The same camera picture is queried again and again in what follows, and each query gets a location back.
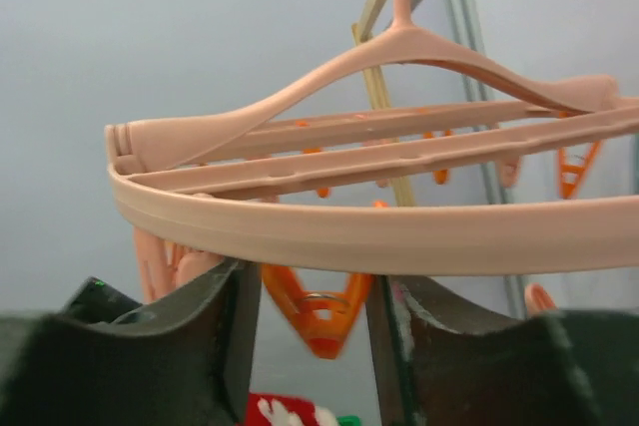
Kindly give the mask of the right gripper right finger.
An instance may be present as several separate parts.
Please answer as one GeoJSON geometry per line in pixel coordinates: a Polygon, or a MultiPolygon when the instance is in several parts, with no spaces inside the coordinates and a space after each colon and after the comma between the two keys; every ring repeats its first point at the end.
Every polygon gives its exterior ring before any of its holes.
{"type": "Polygon", "coordinates": [[[638,318],[525,320],[420,276],[380,276],[366,315],[385,425],[634,425],[638,318]]]}

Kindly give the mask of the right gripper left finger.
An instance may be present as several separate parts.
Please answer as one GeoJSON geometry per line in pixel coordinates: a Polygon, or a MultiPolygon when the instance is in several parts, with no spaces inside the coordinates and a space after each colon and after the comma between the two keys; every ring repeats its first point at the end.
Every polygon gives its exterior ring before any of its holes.
{"type": "Polygon", "coordinates": [[[260,275],[229,259],[115,323],[1,318],[5,425],[234,425],[246,416],[260,275]]]}

